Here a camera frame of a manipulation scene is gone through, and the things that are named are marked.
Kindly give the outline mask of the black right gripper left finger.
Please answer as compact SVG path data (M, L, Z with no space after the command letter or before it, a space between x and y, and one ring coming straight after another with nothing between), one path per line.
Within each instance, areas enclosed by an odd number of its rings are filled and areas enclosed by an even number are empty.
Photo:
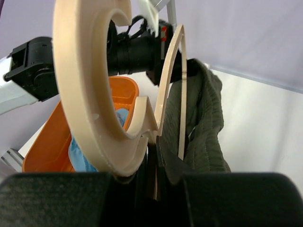
M3 227L149 227L133 178L109 173L23 173L0 185Z

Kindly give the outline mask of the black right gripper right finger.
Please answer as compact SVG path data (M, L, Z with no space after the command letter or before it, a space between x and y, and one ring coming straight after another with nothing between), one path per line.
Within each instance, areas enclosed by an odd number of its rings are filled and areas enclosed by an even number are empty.
M300 227L303 200L277 173L206 173L191 169L156 140L161 227Z

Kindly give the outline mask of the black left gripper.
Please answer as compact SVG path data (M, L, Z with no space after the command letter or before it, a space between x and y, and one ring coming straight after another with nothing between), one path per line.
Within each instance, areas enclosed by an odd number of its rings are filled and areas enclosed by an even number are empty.
M159 35L156 38L155 37L152 38L154 60L153 63L151 64L151 69L146 71L147 77L156 86L160 84L162 68L173 35L174 35L173 26L164 20L160 20ZM182 59L181 59L181 52L178 50L173 64L170 83L181 80L181 77L182 77Z

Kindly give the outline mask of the light blue shorts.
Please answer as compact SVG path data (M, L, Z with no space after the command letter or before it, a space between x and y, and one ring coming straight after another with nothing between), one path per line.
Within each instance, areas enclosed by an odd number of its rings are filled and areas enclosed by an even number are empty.
M84 140L71 134L71 142L68 147L68 158L75 172L99 172L92 161L94 147L90 144L84 147Z

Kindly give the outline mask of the olive green shorts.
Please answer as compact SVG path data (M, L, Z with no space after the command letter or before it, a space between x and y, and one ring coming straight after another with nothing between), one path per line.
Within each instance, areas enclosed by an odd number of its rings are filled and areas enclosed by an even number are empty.
M185 173L229 173L218 134L224 127L222 82L198 59L187 61L187 107L184 159L178 157L181 82L174 82L167 99L159 147L171 184L177 184Z

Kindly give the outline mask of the beige wooden hanger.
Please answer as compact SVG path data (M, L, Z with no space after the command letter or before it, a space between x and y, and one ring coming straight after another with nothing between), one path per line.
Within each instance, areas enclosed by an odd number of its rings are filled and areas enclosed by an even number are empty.
M148 144L162 134L169 83L178 49L182 50L181 115L178 157L185 146L187 53L185 30L178 25L166 55L157 102L135 100L127 130L117 119L107 71L109 23L131 24L128 0L58 0L53 15L53 61L62 107L71 132L94 147L92 161L101 172L133 175L143 162Z

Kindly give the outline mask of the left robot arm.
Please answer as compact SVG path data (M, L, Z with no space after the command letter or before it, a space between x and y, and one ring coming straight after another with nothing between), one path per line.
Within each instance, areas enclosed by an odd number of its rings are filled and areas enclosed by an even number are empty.
M129 116L155 119L165 113L170 83L181 81L181 106L186 107L187 80L203 65L186 56L185 29L163 20L156 31L143 21L134 35L118 34L116 22L93 20L71 30L58 25L52 37L38 37L15 48L0 63L0 112L61 96L69 122L115 119L125 107ZM155 109L137 89L111 88L110 77L145 72L159 87Z

